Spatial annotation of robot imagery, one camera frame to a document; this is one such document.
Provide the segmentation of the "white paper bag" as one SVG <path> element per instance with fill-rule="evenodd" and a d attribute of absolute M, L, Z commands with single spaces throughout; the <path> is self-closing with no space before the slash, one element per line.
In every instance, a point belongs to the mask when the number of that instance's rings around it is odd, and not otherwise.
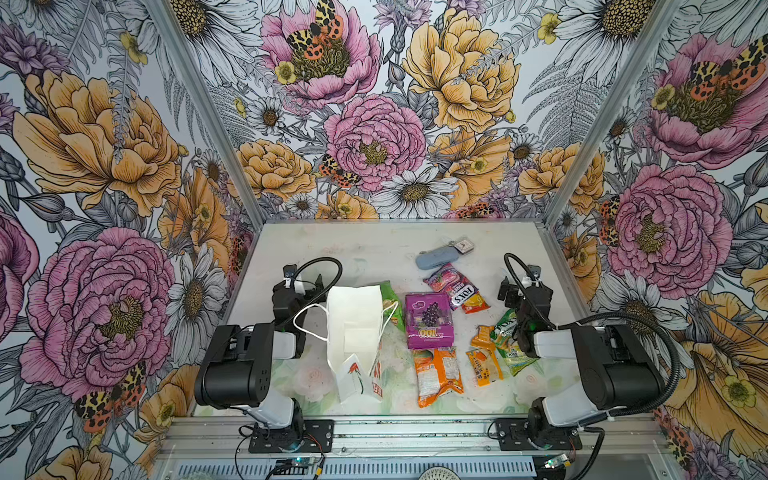
<path fill-rule="evenodd" d="M 303 315 L 310 309 L 321 310 L 326 320 L 324 335 L 292 320 L 300 332 L 326 345 L 326 363 L 335 377 L 341 402 L 363 397 L 383 400 L 380 344 L 398 306 L 397 301 L 384 303 L 379 285 L 333 287 L 324 303 L 314 301 L 298 311 Z"/>

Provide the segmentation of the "green snack bag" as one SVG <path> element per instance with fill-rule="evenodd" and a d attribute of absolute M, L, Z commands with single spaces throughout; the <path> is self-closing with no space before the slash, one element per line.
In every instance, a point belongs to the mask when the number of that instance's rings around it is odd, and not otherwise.
<path fill-rule="evenodd" d="M 395 293 L 391 283 L 384 281 L 379 284 L 382 297 L 382 319 L 391 323 L 400 331 L 405 331 L 404 304 Z"/>

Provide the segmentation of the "purple grape candy bag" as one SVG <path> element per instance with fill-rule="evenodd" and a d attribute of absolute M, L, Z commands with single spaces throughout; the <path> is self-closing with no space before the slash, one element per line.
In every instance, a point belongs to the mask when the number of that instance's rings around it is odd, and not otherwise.
<path fill-rule="evenodd" d="M 405 307 L 405 329 L 410 350 L 453 346 L 452 308 L 446 294 L 410 293 L 405 296 Z"/>

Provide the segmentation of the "orange white snack packet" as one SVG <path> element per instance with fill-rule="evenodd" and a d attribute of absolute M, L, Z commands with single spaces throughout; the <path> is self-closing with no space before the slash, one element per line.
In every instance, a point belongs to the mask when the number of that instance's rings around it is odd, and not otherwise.
<path fill-rule="evenodd" d="M 427 408 L 447 393 L 464 393 L 454 347 L 413 350 L 420 408 Z"/>

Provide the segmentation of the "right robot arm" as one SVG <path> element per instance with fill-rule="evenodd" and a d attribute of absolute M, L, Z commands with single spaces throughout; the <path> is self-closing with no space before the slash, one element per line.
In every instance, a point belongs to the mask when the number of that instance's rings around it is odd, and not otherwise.
<path fill-rule="evenodd" d="M 512 340 L 531 359 L 573 360 L 579 380 L 556 395 L 539 397 L 520 426 L 498 426 L 501 441 L 534 449 L 577 444 L 579 431 L 608 419 L 649 412 L 676 389 L 681 363 L 671 336 L 627 312 L 602 312 L 569 324 L 549 318 L 553 291 L 540 273 L 508 253 L 499 297 L 512 307 Z M 515 268 L 522 265 L 522 270 Z"/>

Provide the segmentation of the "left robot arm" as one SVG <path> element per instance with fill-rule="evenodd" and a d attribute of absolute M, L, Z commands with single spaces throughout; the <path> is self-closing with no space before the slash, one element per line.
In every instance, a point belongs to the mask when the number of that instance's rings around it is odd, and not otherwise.
<path fill-rule="evenodd" d="M 251 453 L 319 453 L 298 401 L 271 383 L 274 362 L 304 353 L 306 313 L 301 309 L 326 298 L 323 279 L 303 279 L 297 265 L 284 266 L 283 275 L 272 291 L 272 321 L 215 329 L 195 379 L 194 398 L 200 406 L 235 410 L 250 420 Z"/>

